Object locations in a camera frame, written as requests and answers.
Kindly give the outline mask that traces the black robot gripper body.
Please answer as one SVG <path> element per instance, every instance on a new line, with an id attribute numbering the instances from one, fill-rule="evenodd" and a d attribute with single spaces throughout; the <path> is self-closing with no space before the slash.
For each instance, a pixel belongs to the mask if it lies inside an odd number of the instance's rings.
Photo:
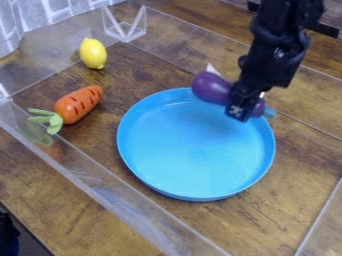
<path id="1" fill-rule="evenodd" d="M 274 86 L 287 88 L 307 52 L 310 38 L 302 29 L 277 35 L 261 23 L 251 24 L 253 44 L 241 65 L 235 93 L 254 97 Z"/>

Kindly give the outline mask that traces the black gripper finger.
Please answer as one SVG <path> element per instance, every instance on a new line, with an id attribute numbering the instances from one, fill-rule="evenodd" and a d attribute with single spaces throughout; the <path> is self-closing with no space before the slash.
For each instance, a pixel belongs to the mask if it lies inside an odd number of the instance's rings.
<path id="1" fill-rule="evenodd" d="M 241 83 L 235 83 L 227 96 L 226 115 L 241 122 L 259 118 L 266 110 L 266 101 L 261 94 L 259 89 L 245 88 Z"/>

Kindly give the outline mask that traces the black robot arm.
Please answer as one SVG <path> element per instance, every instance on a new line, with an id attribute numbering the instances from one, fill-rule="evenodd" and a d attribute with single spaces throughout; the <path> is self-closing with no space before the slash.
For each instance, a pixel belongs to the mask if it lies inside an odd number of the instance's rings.
<path id="1" fill-rule="evenodd" d="M 259 95 L 287 88 L 310 46 L 305 29 L 320 24 L 324 0 L 261 0 L 250 30 L 254 40 L 238 60 L 241 74 L 229 93 L 226 114 L 246 122 Z"/>

